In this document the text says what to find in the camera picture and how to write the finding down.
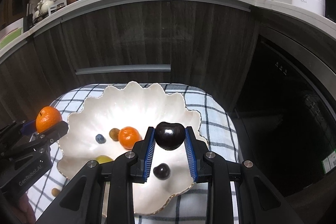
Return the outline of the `person's left hand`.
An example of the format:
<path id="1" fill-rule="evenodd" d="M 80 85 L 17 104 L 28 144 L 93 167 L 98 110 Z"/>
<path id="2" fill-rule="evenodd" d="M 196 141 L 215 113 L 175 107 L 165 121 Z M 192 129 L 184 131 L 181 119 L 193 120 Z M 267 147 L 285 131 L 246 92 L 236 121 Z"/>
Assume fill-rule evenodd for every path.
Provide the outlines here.
<path id="1" fill-rule="evenodd" d="M 21 223 L 34 224 L 36 222 L 34 210 L 26 193 L 12 206 L 12 210 Z"/>

